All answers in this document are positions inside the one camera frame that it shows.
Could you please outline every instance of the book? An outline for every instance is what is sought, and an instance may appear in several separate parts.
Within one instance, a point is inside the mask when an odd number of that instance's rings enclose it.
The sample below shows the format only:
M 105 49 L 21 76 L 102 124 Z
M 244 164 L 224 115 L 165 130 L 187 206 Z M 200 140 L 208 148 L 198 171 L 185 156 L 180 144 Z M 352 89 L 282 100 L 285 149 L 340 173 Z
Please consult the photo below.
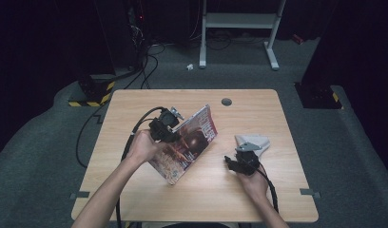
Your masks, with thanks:
M 170 184 L 179 180 L 218 135 L 209 104 L 179 125 L 174 132 L 180 136 L 179 140 L 169 142 L 149 161 Z

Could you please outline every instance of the hand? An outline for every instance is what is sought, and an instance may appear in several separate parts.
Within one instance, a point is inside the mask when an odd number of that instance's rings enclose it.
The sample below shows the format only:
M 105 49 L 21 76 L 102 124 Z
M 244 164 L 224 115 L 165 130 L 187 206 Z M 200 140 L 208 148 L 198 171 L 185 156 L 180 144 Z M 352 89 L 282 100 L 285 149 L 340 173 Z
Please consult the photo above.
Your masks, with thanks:
M 138 163 L 148 162 L 165 146 L 165 142 L 155 142 L 149 130 L 140 130 L 135 134 L 126 158 L 135 159 Z
M 268 189 L 267 180 L 259 172 L 254 172 L 251 176 L 238 173 L 238 178 L 241 181 L 245 193 L 253 200 L 260 202 L 267 200 L 266 193 Z

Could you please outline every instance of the wooden table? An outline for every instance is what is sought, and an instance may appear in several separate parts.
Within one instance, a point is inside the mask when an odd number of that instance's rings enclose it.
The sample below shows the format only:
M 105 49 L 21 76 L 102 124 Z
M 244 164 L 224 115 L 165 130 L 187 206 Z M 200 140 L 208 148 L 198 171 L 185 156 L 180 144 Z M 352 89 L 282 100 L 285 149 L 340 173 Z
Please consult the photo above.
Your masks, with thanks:
M 223 98 L 229 98 L 232 105 L 223 105 Z M 235 135 L 260 133 L 271 142 L 261 162 L 276 187 L 281 216 L 286 221 L 316 221 L 319 215 L 312 196 L 300 192 L 309 186 L 278 94 L 270 89 L 115 91 L 80 191 L 91 197 L 116 168 L 129 133 L 149 109 L 175 106 L 188 118 L 206 104 L 219 131 L 217 138 L 175 185 L 169 185 L 150 164 L 141 166 L 121 195 L 122 220 L 261 221 L 223 159 L 224 155 L 234 159 Z M 87 201 L 76 200 L 74 219 Z

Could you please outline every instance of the dark background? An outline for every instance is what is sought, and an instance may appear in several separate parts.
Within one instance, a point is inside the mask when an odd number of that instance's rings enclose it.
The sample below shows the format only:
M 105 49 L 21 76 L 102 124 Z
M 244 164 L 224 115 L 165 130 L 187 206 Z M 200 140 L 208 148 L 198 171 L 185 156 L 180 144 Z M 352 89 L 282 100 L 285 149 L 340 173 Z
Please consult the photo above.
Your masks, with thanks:
M 81 1 L 86 10 L 92 2 Z M 218 8 L 216 2 L 210 5 L 211 10 L 252 12 L 263 4 L 264 10 L 270 11 L 277 6 L 273 0 L 225 0 L 223 8 Z M 186 10 L 196 15 L 193 11 L 197 8 Z M 167 12 L 169 18 L 178 20 L 170 16 L 173 11 Z M 57 12 L 52 0 L 0 1 L 0 151 L 23 124 L 52 106 L 61 88 L 77 80 L 62 54 L 62 44 L 58 44 L 53 26 Z M 97 20 L 94 10 L 90 16 L 90 23 Z M 191 27 L 195 19 L 190 17 Z M 87 24 L 85 29 L 102 32 L 97 23 Z M 303 82 L 343 86 L 388 168 L 388 1 L 287 1 L 277 38 L 287 40 L 293 34 L 304 40 L 321 38 Z M 106 49 L 102 44 L 94 50 Z

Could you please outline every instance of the metal stand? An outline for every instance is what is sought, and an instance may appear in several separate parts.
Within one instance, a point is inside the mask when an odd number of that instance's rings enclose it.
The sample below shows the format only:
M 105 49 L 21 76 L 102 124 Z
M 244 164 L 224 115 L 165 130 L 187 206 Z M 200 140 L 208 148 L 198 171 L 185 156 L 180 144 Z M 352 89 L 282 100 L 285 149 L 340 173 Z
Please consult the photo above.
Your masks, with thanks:
M 264 42 L 264 46 L 272 69 L 278 70 L 280 67 L 272 50 L 272 45 L 277 35 L 285 2 L 286 0 L 281 0 L 277 13 L 207 13 L 206 0 L 204 0 L 200 68 L 206 68 L 206 28 L 238 28 L 271 29 L 269 40 Z

